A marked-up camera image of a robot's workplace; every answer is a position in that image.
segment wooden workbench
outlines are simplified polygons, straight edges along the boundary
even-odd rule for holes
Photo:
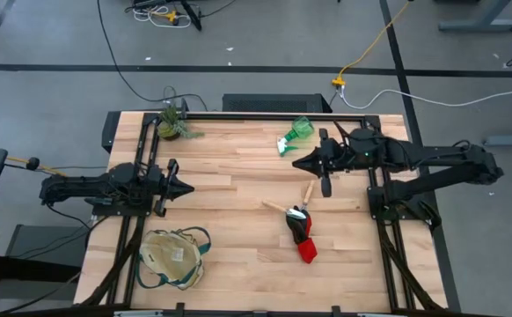
[[[109,167],[134,160],[142,117],[140,112],[121,113]],[[385,135],[407,139],[402,116],[380,118]],[[174,309],[176,303],[184,302],[186,309],[199,310],[329,312],[331,306],[340,306],[342,312],[390,311],[377,227],[368,211],[367,173],[335,174],[331,198],[322,197],[320,182],[316,182],[309,212],[318,256],[306,264],[296,251],[285,216],[261,201],[285,206],[301,203],[309,181],[316,177],[292,167],[291,162],[318,145],[318,133],[296,140],[292,144],[300,149],[280,158],[276,138],[289,131],[290,121],[199,120],[188,124],[206,135],[161,140],[157,164],[165,169],[168,159],[177,159],[179,179],[195,191],[168,202],[166,217],[150,216],[144,233],[193,225],[206,228],[213,247],[204,255],[205,275],[186,291],[169,285],[145,290],[136,284],[133,308]],[[326,128],[330,136],[340,139],[332,122],[313,124],[316,130]],[[342,126],[348,131],[359,128],[352,122]],[[406,180],[415,174],[391,177]],[[121,217],[111,217],[91,234],[76,303],[91,294],[112,266],[120,228]],[[428,228],[420,221],[401,221],[401,228],[411,271],[432,298],[446,306]],[[146,284],[157,283],[156,275],[143,264],[140,267]],[[404,306],[399,274],[393,271],[399,303]],[[127,272],[124,268],[121,273],[117,302],[122,300]]]

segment wooden handle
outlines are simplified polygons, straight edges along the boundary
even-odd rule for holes
[[[269,202],[269,201],[262,201],[262,203],[265,204],[267,207],[269,207],[271,209],[279,210],[281,212],[285,212],[287,210],[287,209],[283,208],[282,206],[280,206],[277,203],[272,203],[272,202]]]
[[[307,204],[309,202],[309,198],[311,198],[312,188],[315,186],[315,181],[311,181],[309,183],[309,187],[307,188],[307,193],[305,193],[305,198],[303,199],[303,204]]]

